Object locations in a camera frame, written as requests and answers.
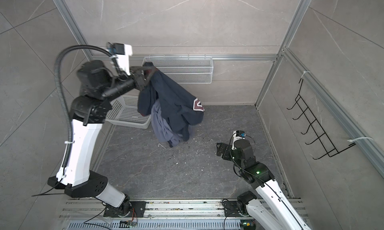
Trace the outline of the navy red-trimmed tank top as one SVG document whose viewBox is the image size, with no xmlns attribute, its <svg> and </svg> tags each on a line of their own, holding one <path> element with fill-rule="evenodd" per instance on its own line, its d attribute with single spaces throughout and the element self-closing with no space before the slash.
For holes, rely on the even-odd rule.
<svg viewBox="0 0 384 230">
<path fill-rule="evenodd" d="M 159 69 L 149 85 L 139 93 L 138 112 L 142 116 L 151 116 L 152 106 L 157 99 L 160 101 L 162 117 L 172 131 L 182 141 L 188 141 L 189 127 L 200 124 L 204 118 L 205 109 L 201 101 Z"/>
</svg>

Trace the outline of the grey-blue tank top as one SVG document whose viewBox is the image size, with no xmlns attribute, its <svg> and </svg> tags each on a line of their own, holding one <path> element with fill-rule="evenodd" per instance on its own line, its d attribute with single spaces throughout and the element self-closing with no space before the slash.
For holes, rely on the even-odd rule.
<svg viewBox="0 0 384 230">
<path fill-rule="evenodd" d="M 182 141 L 182 138 L 172 131 L 168 122 L 162 117 L 161 105 L 158 99 L 151 109 L 151 124 L 159 142 L 167 142 L 172 148 Z"/>
</svg>

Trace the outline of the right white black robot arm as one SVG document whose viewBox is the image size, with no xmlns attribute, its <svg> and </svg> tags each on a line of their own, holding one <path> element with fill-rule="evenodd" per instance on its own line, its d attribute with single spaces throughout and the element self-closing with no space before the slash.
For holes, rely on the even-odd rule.
<svg viewBox="0 0 384 230">
<path fill-rule="evenodd" d="M 238 197 L 238 213 L 250 216 L 265 230 L 309 230 L 303 220 L 280 189 L 274 175 L 263 163 L 256 160 L 250 142 L 235 136 L 233 142 L 217 143 L 217 156 L 230 161 L 239 170 L 240 178 L 251 185 L 271 209 L 268 211 L 261 200 L 248 191 Z"/>
</svg>

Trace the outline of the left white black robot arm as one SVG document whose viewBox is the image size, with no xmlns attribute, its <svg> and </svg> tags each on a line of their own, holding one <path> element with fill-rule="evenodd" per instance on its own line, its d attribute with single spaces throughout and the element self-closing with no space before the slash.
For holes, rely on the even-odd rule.
<svg viewBox="0 0 384 230">
<path fill-rule="evenodd" d="M 56 176 L 49 178 L 49 186 L 64 190 L 71 198 L 102 201 L 115 216 L 133 215 L 129 196 L 113 187 L 107 177 L 92 171 L 91 158 L 107 113 L 112 109 L 111 102 L 133 89 L 147 86 L 155 71 L 152 63 L 146 63 L 131 67 L 131 74 L 120 80 L 100 60 L 87 62 L 77 71 L 83 93 L 70 107 L 61 99 L 69 120 L 69 140 L 62 166 Z"/>
</svg>

